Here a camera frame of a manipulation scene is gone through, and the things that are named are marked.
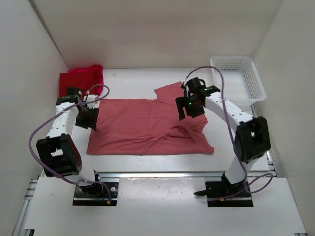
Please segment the dark red t shirt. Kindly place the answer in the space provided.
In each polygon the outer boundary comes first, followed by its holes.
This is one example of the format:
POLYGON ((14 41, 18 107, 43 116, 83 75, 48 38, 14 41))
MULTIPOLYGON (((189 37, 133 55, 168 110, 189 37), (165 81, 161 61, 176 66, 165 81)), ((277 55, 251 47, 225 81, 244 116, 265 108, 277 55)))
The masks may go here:
POLYGON ((59 75, 59 97, 66 96, 68 87, 77 87, 83 90, 82 94, 92 86, 99 83, 98 77, 93 71, 60 73, 59 75))

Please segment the salmon pink t shirt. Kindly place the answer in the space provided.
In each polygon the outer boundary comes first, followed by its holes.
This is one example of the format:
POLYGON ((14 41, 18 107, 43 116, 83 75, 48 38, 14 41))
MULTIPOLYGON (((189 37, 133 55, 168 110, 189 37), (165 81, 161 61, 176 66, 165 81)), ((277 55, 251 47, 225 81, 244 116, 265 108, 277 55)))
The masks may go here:
POLYGON ((203 129, 205 115, 179 120, 175 99, 183 96, 181 82, 155 91, 157 98, 104 99, 97 128, 91 131, 88 155, 213 154, 203 129))

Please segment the magenta t shirt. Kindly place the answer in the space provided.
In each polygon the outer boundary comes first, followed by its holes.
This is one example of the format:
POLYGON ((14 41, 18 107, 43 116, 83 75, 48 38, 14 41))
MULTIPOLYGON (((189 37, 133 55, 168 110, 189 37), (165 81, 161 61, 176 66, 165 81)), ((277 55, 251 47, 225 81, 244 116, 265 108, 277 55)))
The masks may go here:
POLYGON ((69 70, 68 73, 72 72, 86 72, 86 71, 93 71, 95 75, 99 79, 98 84, 103 84, 104 83, 104 78, 103 78, 103 67, 101 65, 92 65, 90 67, 85 67, 85 68, 76 68, 69 70))

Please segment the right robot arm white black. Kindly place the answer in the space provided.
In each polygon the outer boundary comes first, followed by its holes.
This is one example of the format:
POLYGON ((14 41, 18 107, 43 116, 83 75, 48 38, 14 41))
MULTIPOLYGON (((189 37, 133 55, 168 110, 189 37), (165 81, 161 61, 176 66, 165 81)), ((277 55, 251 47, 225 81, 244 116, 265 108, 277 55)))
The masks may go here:
POLYGON ((180 120, 209 110, 227 124, 235 158, 224 173, 226 181, 221 184, 221 191, 231 197, 238 192, 238 184, 245 181, 253 164, 271 147, 267 120, 244 112, 224 96, 223 89, 208 87, 198 77, 183 82, 181 87, 184 95, 175 100, 180 120))

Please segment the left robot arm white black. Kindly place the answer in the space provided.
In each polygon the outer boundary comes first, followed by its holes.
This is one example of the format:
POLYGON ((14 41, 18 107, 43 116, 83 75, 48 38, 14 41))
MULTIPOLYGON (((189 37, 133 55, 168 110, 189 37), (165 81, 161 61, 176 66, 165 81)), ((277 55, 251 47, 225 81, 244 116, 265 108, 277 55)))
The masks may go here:
POLYGON ((93 197, 103 192, 99 174, 83 167, 81 155, 71 134, 75 126, 96 130, 99 108, 95 107, 98 95, 82 96, 78 87, 68 87, 66 95, 56 100, 56 115, 45 138, 39 139, 36 148, 48 177, 63 178, 72 184, 86 186, 93 197))

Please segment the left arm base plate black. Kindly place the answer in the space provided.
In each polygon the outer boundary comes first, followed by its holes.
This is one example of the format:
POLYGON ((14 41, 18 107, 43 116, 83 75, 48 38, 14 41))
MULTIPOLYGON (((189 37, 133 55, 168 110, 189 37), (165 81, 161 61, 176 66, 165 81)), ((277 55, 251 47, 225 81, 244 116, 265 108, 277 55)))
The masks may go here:
POLYGON ((108 199, 108 192, 101 184, 92 184, 88 186, 76 186, 73 196, 72 204, 74 206, 116 206, 119 183, 105 182, 109 189, 110 198, 108 199))

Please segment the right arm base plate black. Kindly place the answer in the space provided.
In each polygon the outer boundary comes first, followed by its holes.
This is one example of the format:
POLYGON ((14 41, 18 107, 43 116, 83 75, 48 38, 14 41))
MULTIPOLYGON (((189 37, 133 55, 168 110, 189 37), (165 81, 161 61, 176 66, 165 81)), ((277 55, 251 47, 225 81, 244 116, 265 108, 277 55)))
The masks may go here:
POLYGON ((253 200, 243 184, 229 189, 222 181, 205 182, 205 190, 194 192, 194 195, 207 197, 208 207, 253 207, 253 200))

